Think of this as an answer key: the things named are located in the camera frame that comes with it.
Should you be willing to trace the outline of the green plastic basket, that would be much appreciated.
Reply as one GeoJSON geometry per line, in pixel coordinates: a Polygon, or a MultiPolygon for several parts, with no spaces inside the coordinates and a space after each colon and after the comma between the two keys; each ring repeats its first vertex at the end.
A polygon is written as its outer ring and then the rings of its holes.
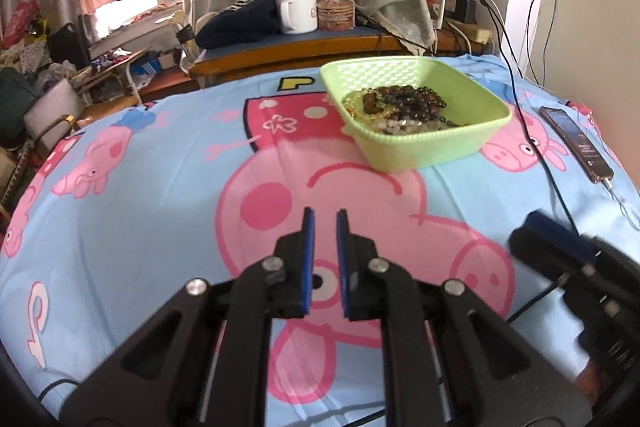
{"type": "Polygon", "coordinates": [[[478,152],[512,119],[471,77],[423,56],[335,61],[320,68],[326,94],[369,166],[396,173],[478,152]]]}

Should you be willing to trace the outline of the pile of bead jewelry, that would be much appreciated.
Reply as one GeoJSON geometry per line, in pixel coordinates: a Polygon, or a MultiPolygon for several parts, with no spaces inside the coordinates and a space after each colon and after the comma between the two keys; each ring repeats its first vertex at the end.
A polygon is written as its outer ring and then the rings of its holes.
{"type": "Polygon", "coordinates": [[[341,106],[360,127],[377,134],[403,136],[460,127],[442,113],[447,102],[430,87],[360,89],[346,94],[341,106]]]}

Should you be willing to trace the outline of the black smartphone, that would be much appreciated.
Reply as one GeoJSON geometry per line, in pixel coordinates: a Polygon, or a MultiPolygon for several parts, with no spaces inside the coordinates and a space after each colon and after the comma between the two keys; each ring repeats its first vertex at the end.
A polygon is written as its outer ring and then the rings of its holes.
{"type": "Polygon", "coordinates": [[[592,183],[611,182],[614,171],[582,129],[563,109],[542,106],[539,114],[574,155],[592,183]]]}

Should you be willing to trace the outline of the Peppa Pig blue bedsheet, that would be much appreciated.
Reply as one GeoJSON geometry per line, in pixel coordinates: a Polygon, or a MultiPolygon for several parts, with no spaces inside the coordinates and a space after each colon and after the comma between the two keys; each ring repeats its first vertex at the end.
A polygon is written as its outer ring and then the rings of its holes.
{"type": "Polygon", "coordinates": [[[341,426],[382,409],[375,323],[343,317],[335,217],[419,280],[455,277],[574,381],[579,322],[513,259],[511,232],[541,210],[639,254],[639,194],[621,165],[591,183],[540,118],[558,101],[491,58],[449,66],[521,119],[477,153],[372,170],[313,69],[260,75],[107,117],[65,139],[18,203],[1,247],[1,342],[28,395],[56,414],[76,384],[175,294],[220,283],[316,218],[314,292],[273,326],[268,421],[341,426]]]}

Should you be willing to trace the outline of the black power adapter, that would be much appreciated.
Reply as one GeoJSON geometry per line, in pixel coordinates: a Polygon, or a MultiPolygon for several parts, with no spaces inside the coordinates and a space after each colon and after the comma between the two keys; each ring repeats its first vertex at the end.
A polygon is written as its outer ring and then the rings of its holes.
{"type": "Polygon", "coordinates": [[[476,7],[477,3],[475,0],[456,0],[454,12],[452,12],[452,19],[462,24],[475,25],[476,7]]]}

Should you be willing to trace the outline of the white wifi router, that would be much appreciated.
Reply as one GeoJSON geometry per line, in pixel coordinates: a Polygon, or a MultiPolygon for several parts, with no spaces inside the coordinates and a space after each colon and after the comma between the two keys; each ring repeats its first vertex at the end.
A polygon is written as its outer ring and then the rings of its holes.
{"type": "Polygon", "coordinates": [[[444,23],[445,20],[445,13],[446,13],[446,1],[447,0],[437,0],[434,4],[433,4],[433,11],[434,11],[434,28],[436,30],[439,30],[440,28],[442,28],[442,24],[444,23]]]}

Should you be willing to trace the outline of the wooden desk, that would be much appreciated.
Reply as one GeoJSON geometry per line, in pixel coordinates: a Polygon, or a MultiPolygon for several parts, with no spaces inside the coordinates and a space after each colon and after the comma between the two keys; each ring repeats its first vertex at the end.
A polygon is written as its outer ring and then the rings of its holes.
{"type": "Polygon", "coordinates": [[[189,75],[225,83],[266,72],[319,67],[345,58],[408,53],[399,39],[379,29],[358,26],[348,31],[317,30],[204,50],[189,68],[189,75]]]}

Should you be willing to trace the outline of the white storage box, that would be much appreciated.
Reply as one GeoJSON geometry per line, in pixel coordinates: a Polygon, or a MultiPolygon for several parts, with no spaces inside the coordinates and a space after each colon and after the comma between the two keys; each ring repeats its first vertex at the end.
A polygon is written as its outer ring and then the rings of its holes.
{"type": "Polygon", "coordinates": [[[29,135],[32,138],[40,138],[39,143],[47,150],[52,150],[58,141],[70,132],[70,125],[59,122],[47,133],[44,133],[44,130],[58,118],[79,118],[85,109],[85,101],[66,79],[62,79],[35,101],[23,120],[29,135]]]}

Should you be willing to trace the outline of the small wooden side table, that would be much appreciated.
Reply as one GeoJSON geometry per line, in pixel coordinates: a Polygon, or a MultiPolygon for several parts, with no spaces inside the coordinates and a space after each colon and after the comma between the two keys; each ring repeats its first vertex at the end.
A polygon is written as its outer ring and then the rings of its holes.
{"type": "Polygon", "coordinates": [[[76,93],[80,96],[81,100],[85,102],[87,107],[94,105],[96,102],[93,101],[90,91],[104,83],[108,78],[115,77],[118,80],[120,89],[122,89],[122,94],[125,96],[131,95],[134,101],[136,101],[136,104],[141,105],[141,94],[134,83],[134,78],[132,78],[130,64],[139,60],[139,58],[148,51],[149,48],[143,48],[139,51],[131,52],[122,61],[112,64],[101,70],[101,72],[97,72],[91,77],[79,81],[74,86],[76,93]]]}

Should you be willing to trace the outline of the bagged round snack container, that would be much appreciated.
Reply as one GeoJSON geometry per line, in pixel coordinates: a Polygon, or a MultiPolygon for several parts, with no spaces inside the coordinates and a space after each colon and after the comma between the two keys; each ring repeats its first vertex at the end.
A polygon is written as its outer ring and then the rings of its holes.
{"type": "Polygon", "coordinates": [[[322,31],[349,31],[356,26],[355,0],[322,0],[317,3],[318,27],[322,31]]]}

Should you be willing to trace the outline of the dark green bag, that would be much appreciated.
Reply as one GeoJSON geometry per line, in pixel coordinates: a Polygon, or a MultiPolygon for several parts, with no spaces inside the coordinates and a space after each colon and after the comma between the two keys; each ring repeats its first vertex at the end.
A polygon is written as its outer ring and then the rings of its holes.
{"type": "Polygon", "coordinates": [[[38,92],[17,72],[7,67],[0,72],[1,139],[14,139],[25,130],[24,116],[38,100],[38,92]]]}

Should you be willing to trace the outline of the dark navy folded clothes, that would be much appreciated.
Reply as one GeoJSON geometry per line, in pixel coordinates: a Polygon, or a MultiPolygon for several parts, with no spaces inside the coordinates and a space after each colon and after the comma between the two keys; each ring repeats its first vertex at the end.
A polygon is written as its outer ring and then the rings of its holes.
{"type": "Polygon", "coordinates": [[[259,42],[280,32],[274,0],[240,0],[206,22],[195,42],[201,49],[213,50],[259,42]]]}

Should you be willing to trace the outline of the white enamel mug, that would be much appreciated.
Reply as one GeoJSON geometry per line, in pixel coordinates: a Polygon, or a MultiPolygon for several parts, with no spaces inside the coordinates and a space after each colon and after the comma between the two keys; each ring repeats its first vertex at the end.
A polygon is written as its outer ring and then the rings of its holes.
{"type": "Polygon", "coordinates": [[[274,0],[285,35],[303,35],[318,29],[317,0],[274,0]]]}

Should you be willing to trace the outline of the red plastic bag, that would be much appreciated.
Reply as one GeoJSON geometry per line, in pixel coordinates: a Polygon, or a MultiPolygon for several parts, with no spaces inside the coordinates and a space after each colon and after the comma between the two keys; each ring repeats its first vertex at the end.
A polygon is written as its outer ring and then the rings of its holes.
{"type": "Polygon", "coordinates": [[[20,2],[12,12],[4,37],[2,39],[2,49],[8,50],[19,43],[26,35],[30,22],[39,12],[36,0],[20,2]]]}

